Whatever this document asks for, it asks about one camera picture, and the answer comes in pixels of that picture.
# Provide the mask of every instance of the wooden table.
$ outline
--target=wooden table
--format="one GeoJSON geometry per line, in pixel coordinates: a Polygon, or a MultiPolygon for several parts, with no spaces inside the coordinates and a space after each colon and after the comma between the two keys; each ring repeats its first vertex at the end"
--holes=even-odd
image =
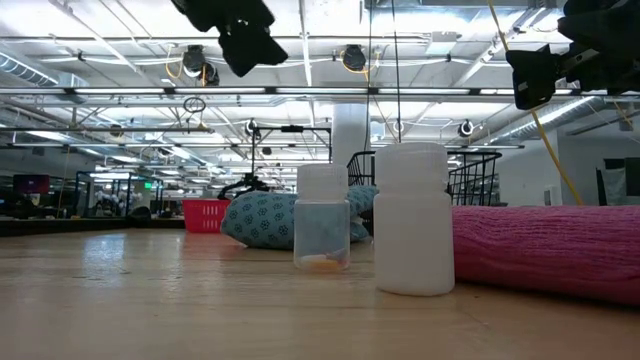
{"type": "Polygon", "coordinates": [[[0,239],[0,359],[640,359],[635,310],[386,294],[364,244],[342,274],[291,260],[180,230],[0,239]]]}

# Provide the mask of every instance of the pink fabric roll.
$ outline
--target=pink fabric roll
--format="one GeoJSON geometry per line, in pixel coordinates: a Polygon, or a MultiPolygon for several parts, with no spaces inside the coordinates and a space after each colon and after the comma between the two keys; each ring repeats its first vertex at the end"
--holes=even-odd
{"type": "Polygon", "coordinates": [[[640,206],[460,206],[456,278],[640,305],[640,206]]]}

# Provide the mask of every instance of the cable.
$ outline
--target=cable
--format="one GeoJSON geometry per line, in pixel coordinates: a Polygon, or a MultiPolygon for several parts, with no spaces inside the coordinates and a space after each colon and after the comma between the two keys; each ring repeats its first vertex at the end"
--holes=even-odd
{"type": "Polygon", "coordinates": [[[370,141],[370,137],[371,137],[371,124],[370,124],[370,109],[369,109],[369,105],[371,104],[371,91],[369,90],[371,87],[371,79],[369,78],[369,72],[371,71],[371,52],[373,51],[372,48],[372,40],[373,40],[373,0],[369,0],[369,61],[368,61],[368,69],[367,69],[367,73],[365,75],[365,78],[367,79],[367,113],[366,113],[366,117],[365,117],[365,125],[366,125],[366,131],[365,131],[365,135],[364,135],[364,146],[362,151],[367,151],[367,144],[369,144],[370,141]]]}
{"type": "Polygon", "coordinates": [[[398,32],[396,31],[396,1],[391,0],[393,17],[393,44],[396,50],[396,88],[398,89],[398,143],[402,143],[402,115],[400,114],[400,54],[398,53],[398,32]]]}
{"type": "MultiPolygon", "coordinates": [[[[500,21],[498,21],[498,15],[496,14],[496,9],[493,6],[493,0],[487,0],[487,4],[489,5],[489,10],[491,10],[491,16],[493,17],[493,21],[495,22],[496,27],[498,28],[498,35],[500,36],[500,41],[502,41],[504,50],[509,51],[509,45],[507,44],[507,39],[505,38],[504,33],[502,32],[502,29],[500,28],[500,21]]],[[[560,165],[560,160],[558,160],[556,153],[553,151],[553,148],[551,147],[551,143],[549,143],[547,134],[544,131],[542,124],[540,124],[540,118],[538,117],[538,113],[535,110],[532,110],[531,116],[533,117],[533,121],[535,121],[536,123],[536,127],[538,128],[538,133],[540,133],[540,137],[544,142],[544,146],[547,148],[547,151],[549,152],[549,156],[551,156],[551,160],[553,160],[553,163],[556,165],[556,169],[558,169],[558,172],[560,173],[562,180],[564,180],[564,182],[569,187],[571,194],[573,194],[573,198],[576,200],[576,204],[584,205],[584,202],[582,201],[580,194],[578,193],[575,186],[573,185],[573,182],[571,181],[567,173],[562,168],[562,165],[560,165]]]]}
{"type": "Polygon", "coordinates": [[[71,154],[70,146],[67,147],[67,158],[64,161],[64,175],[62,176],[62,186],[60,187],[60,196],[58,197],[58,209],[56,210],[56,219],[60,217],[60,208],[62,207],[62,193],[64,192],[64,183],[67,182],[67,165],[69,165],[69,154],[71,154]]]}
{"type": "Polygon", "coordinates": [[[396,138],[395,135],[393,135],[393,130],[391,129],[391,126],[389,126],[389,123],[387,122],[387,118],[382,113],[382,108],[380,108],[380,104],[378,103],[378,99],[376,99],[375,96],[373,97],[373,101],[376,102],[376,106],[378,107],[378,111],[380,112],[380,116],[382,116],[382,120],[384,121],[384,124],[387,126],[387,130],[389,130],[389,134],[391,134],[391,136],[393,136],[393,142],[397,144],[398,143],[398,139],[396,138]]]}
{"type": "Polygon", "coordinates": [[[180,57],[180,70],[178,72],[178,75],[174,75],[169,69],[169,58],[171,57],[171,49],[172,47],[169,47],[169,52],[167,52],[167,61],[164,64],[164,68],[165,70],[167,70],[167,75],[174,79],[178,79],[180,75],[182,75],[182,61],[184,60],[184,54],[180,57]]]}

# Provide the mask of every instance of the yellow cable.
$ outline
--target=yellow cable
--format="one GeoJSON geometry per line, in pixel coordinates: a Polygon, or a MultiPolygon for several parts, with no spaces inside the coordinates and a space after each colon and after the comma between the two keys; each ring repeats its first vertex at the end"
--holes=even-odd
{"type": "Polygon", "coordinates": [[[58,209],[56,210],[56,219],[60,217],[60,207],[62,207],[62,193],[64,192],[64,183],[67,181],[67,165],[69,164],[70,153],[71,153],[71,147],[67,147],[67,159],[64,161],[64,175],[62,177],[62,187],[60,188],[60,196],[58,197],[58,209]]]}
{"type": "MultiPolygon", "coordinates": [[[[498,15],[496,15],[496,10],[495,10],[495,8],[493,6],[493,0],[487,0],[487,3],[489,4],[489,9],[491,10],[491,16],[493,17],[493,21],[496,23],[496,27],[498,28],[498,35],[500,36],[500,40],[502,41],[502,45],[504,46],[504,50],[505,51],[509,51],[509,45],[507,44],[507,39],[505,38],[504,34],[502,33],[502,29],[500,29],[500,21],[498,21],[498,15]]],[[[538,128],[538,133],[540,133],[540,137],[542,138],[542,141],[544,142],[544,146],[547,148],[547,151],[549,152],[549,156],[551,156],[551,159],[553,160],[553,163],[556,165],[556,169],[558,169],[558,172],[560,173],[560,176],[562,177],[562,180],[564,180],[564,182],[569,187],[569,190],[571,191],[571,194],[573,194],[573,197],[576,200],[576,204],[583,205],[584,203],[582,202],[582,198],[580,197],[580,194],[576,190],[576,188],[573,185],[573,182],[571,181],[571,179],[569,179],[569,176],[567,175],[567,173],[564,171],[564,169],[560,165],[560,161],[558,160],[558,157],[556,156],[556,153],[553,151],[553,148],[551,147],[551,144],[549,143],[549,139],[547,138],[547,134],[545,133],[544,128],[542,127],[542,124],[540,124],[540,119],[538,118],[538,113],[536,113],[535,110],[532,110],[531,111],[531,116],[533,117],[533,121],[535,121],[535,123],[536,123],[536,127],[538,128]]]]}
{"type": "Polygon", "coordinates": [[[165,70],[167,70],[167,75],[169,75],[170,77],[177,79],[180,77],[180,75],[182,75],[182,59],[184,59],[184,55],[183,58],[180,59],[180,70],[178,71],[178,75],[174,75],[171,70],[169,69],[169,57],[171,56],[171,47],[169,48],[169,52],[167,53],[167,62],[164,64],[164,68],[165,70]]]}

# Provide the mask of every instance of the metal frame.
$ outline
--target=metal frame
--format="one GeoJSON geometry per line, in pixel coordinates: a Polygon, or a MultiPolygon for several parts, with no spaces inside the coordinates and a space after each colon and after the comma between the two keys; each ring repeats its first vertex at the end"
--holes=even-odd
{"type": "MultiPolygon", "coordinates": [[[[444,87],[401,87],[399,89],[402,96],[435,96],[435,97],[480,97],[480,98],[504,98],[513,102],[513,88],[476,88],[476,87],[460,87],[460,88],[444,88],[444,87]]],[[[565,97],[581,97],[581,96],[607,96],[606,91],[582,91],[580,89],[558,89],[556,96],[565,97]]],[[[205,95],[290,95],[290,96],[353,96],[359,95],[366,97],[367,95],[391,96],[393,98],[398,95],[396,87],[325,87],[325,86],[308,86],[308,87],[291,87],[291,86],[267,86],[267,87],[88,87],[88,88],[24,88],[24,87],[0,87],[0,95],[57,95],[57,96],[205,96],[205,95]]],[[[621,95],[640,96],[640,92],[628,91],[621,95]]]]}
{"type": "Polygon", "coordinates": [[[332,142],[333,139],[332,139],[332,136],[331,136],[331,128],[317,128],[317,127],[305,127],[305,126],[281,126],[281,127],[255,126],[253,128],[253,131],[251,132],[251,174],[255,174],[255,171],[256,171],[256,148],[260,145],[260,143],[262,141],[266,140],[267,137],[269,137],[269,135],[271,135],[271,133],[274,132],[274,131],[282,131],[282,132],[288,132],[288,133],[302,133],[302,132],[305,132],[305,131],[311,131],[314,135],[317,136],[318,139],[321,140],[321,142],[324,144],[324,146],[329,149],[329,162],[331,162],[331,160],[333,158],[333,142],[332,142]],[[262,139],[260,139],[260,142],[257,142],[256,133],[258,131],[262,131],[262,130],[266,131],[267,133],[262,136],[262,139]],[[329,134],[329,142],[328,143],[326,141],[322,140],[322,137],[318,135],[319,131],[324,131],[324,132],[329,134]]]}

